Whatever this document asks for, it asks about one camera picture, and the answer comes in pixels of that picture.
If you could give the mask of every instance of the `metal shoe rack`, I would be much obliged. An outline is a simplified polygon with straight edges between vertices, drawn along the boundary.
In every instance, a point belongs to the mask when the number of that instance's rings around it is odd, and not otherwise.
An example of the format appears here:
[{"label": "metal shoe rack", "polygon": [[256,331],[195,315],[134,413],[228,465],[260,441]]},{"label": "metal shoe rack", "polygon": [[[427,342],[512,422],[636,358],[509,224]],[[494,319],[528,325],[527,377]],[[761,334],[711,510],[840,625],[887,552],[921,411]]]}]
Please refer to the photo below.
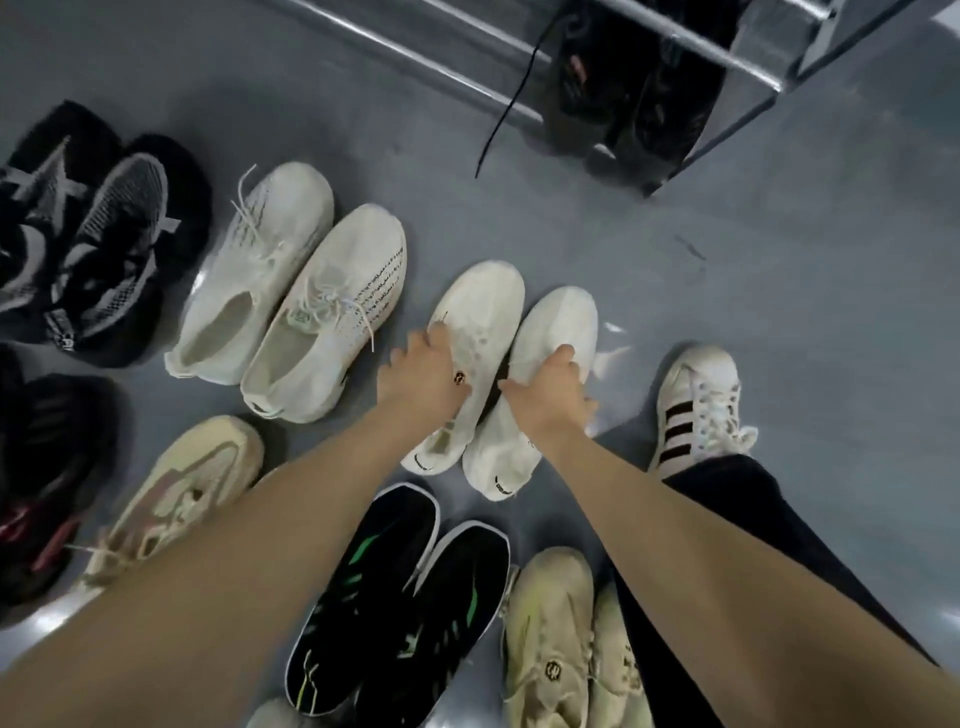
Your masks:
[{"label": "metal shoe rack", "polygon": [[[420,66],[429,73],[437,74],[444,79],[476,94],[495,105],[505,108],[511,103],[512,89],[501,92],[484,83],[476,81],[464,73],[430,58],[414,48],[397,42],[369,27],[365,27],[354,20],[338,14],[324,3],[327,0],[274,0],[281,6],[288,6],[292,10],[301,11],[320,18],[336,28],[359,36],[364,40],[379,46],[402,57],[405,61]],[[456,23],[469,26],[473,33],[487,36],[492,41],[512,49],[524,56],[535,57],[535,64],[546,66],[551,62],[548,53],[537,50],[526,41],[492,25],[486,20],[459,8],[446,0],[415,0],[434,11],[452,18]],[[837,26],[840,14],[848,0],[754,0],[746,10],[740,22],[740,32],[730,49],[714,43],[686,28],[681,23],[663,15],[638,0],[597,0],[614,12],[633,20],[654,33],[676,42],[686,50],[702,58],[716,63],[732,73],[728,73],[724,88],[714,106],[713,113],[703,134],[687,156],[680,169],[708,151],[715,143],[730,135],[734,128],[742,125],[747,118],[756,116],[761,106],[769,108],[782,95],[788,93],[795,79],[807,69],[817,63],[828,51],[831,38]],[[766,12],[766,20],[771,17],[771,10],[776,12],[776,21],[780,30],[784,24],[793,25],[790,34],[794,38],[789,49],[776,48],[770,53],[775,42],[769,42],[763,34],[764,18],[758,17]],[[756,56],[769,59],[771,62],[757,62]],[[522,117],[527,122],[542,124],[541,114],[531,106],[517,101],[511,108],[511,115]],[[603,144],[593,147],[595,153],[608,161],[614,158],[613,152]]]}]

